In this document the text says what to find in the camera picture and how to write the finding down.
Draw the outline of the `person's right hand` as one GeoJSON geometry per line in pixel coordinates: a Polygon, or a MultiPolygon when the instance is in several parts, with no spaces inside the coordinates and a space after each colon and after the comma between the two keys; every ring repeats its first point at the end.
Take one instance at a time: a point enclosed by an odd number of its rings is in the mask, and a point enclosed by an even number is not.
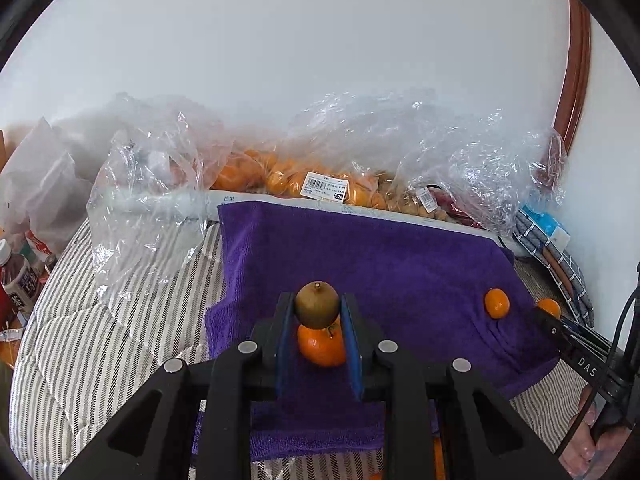
{"type": "Polygon", "coordinates": [[[591,428],[597,416],[597,405],[593,403],[559,458],[573,479],[600,479],[631,436],[629,428],[616,426],[601,434],[597,441],[593,440],[591,428]]]}

